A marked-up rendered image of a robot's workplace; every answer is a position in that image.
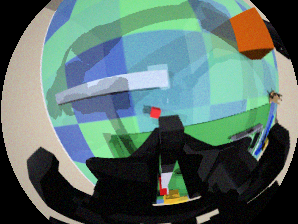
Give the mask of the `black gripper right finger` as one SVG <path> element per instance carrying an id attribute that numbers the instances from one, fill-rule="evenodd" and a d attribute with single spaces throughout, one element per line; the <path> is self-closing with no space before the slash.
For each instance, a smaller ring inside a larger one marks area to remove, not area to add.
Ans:
<path id="1" fill-rule="evenodd" d="M 178 167 L 184 179 L 189 198 L 200 197 L 200 189 L 204 188 L 210 176 L 216 171 L 221 161 L 238 156 L 239 153 L 249 149 L 253 137 L 241 137 L 231 143 L 210 145 L 196 139 L 184 132 L 182 136 L 180 153 L 178 153 Z"/>

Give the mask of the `green flat mat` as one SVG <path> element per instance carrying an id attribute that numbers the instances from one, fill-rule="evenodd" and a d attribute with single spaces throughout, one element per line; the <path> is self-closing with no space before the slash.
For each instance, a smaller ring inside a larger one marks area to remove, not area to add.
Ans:
<path id="1" fill-rule="evenodd" d="M 231 143 L 231 136 L 239 135 L 239 133 L 246 132 L 247 129 L 257 127 L 257 124 L 262 123 L 262 131 L 266 127 L 267 117 L 270 115 L 270 104 L 263 104 L 263 107 L 254 109 L 247 109 L 247 112 L 239 113 L 239 115 L 231 115 L 227 117 L 221 117 L 221 119 L 204 121 L 204 123 L 196 125 L 188 125 L 185 127 L 185 133 L 190 136 L 196 137 L 196 139 L 204 141 L 206 144 L 220 145 Z M 141 147 L 148 136 L 152 133 L 141 132 L 132 133 L 132 135 L 113 135 L 117 136 L 118 143 L 125 157 L 132 155 L 136 149 Z M 265 133 L 265 131 L 263 131 Z M 113 137 L 110 136 L 110 137 Z M 178 167 L 178 163 L 174 164 L 172 179 L 169 181 L 169 190 L 178 189 L 180 196 L 186 196 L 188 190 L 184 183 L 184 179 L 181 176 L 181 169 Z M 160 176 L 158 176 L 158 193 L 157 200 L 164 200 L 164 194 L 161 194 L 160 190 Z"/>

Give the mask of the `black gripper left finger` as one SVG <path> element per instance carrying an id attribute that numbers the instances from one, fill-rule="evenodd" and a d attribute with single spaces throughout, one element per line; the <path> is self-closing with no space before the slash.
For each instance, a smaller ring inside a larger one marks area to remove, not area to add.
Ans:
<path id="1" fill-rule="evenodd" d="M 90 157 L 86 167 L 96 179 L 120 181 L 120 183 L 141 183 L 146 193 L 156 204 L 158 193 L 158 175 L 160 175 L 160 129 L 154 128 L 148 139 L 129 157 Z"/>

